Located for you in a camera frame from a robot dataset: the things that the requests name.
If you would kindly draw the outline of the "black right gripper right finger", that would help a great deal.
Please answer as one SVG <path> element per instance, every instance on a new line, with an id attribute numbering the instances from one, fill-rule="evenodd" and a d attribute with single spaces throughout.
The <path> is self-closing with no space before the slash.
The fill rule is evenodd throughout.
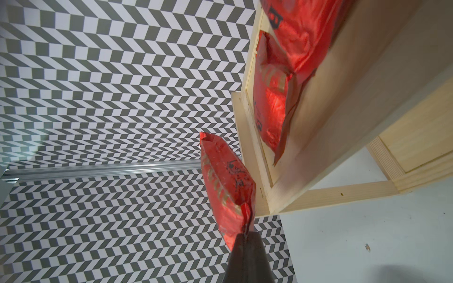
<path id="1" fill-rule="evenodd" d="M 267 253 L 258 232 L 248 234 L 247 262 L 248 283 L 274 283 Z"/>

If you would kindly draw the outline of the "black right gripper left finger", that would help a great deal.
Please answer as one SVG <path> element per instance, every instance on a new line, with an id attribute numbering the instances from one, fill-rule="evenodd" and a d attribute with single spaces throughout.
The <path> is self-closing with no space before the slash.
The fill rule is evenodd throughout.
<path id="1" fill-rule="evenodd" d="M 247 235 L 238 234 L 230 253 L 223 283 L 248 282 L 248 246 Z"/>

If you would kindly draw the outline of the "light wooden two-tier shelf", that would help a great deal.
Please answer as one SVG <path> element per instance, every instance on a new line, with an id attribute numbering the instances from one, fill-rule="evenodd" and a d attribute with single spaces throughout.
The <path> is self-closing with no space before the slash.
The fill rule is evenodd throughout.
<path id="1" fill-rule="evenodd" d="M 282 158 L 261 141 L 252 90 L 256 6 L 241 90 L 232 104 L 257 184 L 257 216 L 408 193 L 453 174 L 453 4 L 358 1 L 304 89 Z"/>

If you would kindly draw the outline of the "red tea bag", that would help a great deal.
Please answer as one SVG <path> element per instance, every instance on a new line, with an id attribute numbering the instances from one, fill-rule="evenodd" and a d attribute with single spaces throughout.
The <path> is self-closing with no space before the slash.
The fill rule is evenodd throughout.
<path id="1" fill-rule="evenodd" d="M 261 1 L 299 84 L 324 60 L 355 1 Z"/>
<path id="2" fill-rule="evenodd" d="M 273 151 L 275 165 L 285 148 L 285 122 L 289 118 L 287 99 L 296 87 L 296 78 L 287 56 L 268 32 L 260 31 L 254 69 L 254 119 L 263 142 Z"/>
<path id="3" fill-rule="evenodd" d="M 233 250 L 237 235 L 254 229 L 256 183 L 222 137 L 201 132 L 199 138 L 206 193 L 219 232 Z"/>

